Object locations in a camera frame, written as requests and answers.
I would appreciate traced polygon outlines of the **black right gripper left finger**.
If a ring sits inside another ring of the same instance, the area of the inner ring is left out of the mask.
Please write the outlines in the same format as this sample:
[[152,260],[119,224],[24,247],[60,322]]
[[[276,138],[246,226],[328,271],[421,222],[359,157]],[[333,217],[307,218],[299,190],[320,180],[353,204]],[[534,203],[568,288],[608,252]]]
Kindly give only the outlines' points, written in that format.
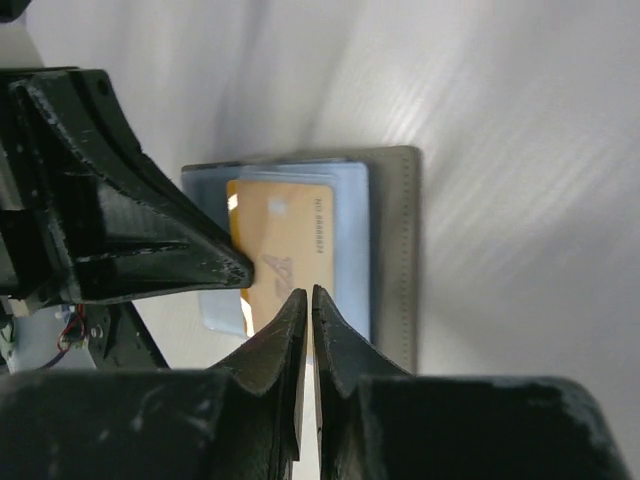
[[307,294],[199,370],[40,370],[1,381],[5,479],[288,479],[300,457]]

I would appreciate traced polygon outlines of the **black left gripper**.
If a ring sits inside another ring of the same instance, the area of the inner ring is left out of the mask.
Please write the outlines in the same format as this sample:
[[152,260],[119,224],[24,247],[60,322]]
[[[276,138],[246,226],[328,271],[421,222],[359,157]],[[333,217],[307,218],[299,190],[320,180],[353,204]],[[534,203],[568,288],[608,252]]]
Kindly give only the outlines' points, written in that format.
[[106,71],[3,71],[1,147],[3,295],[42,308],[252,283],[252,262],[144,153]]

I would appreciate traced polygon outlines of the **grey card holder wallet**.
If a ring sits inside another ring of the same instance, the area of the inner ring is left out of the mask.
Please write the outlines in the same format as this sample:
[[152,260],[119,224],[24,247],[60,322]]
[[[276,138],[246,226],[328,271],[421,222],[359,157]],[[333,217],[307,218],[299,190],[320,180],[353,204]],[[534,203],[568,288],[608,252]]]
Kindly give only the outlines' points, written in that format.
[[339,310],[363,337],[410,373],[417,370],[421,230],[418,148],[408,145],[297,151],[188,165],[186,196],[230,229],[226,186],[236,179],[327,185],[334,193],[334,285]]

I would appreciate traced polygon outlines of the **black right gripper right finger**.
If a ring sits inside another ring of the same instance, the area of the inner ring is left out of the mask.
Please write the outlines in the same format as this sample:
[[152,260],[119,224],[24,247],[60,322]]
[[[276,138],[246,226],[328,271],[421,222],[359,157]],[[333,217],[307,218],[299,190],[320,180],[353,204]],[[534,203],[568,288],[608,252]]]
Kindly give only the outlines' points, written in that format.
[[315,287],[316,413],[325,479],[627,479],[597,401],[561,377],[417,376]]

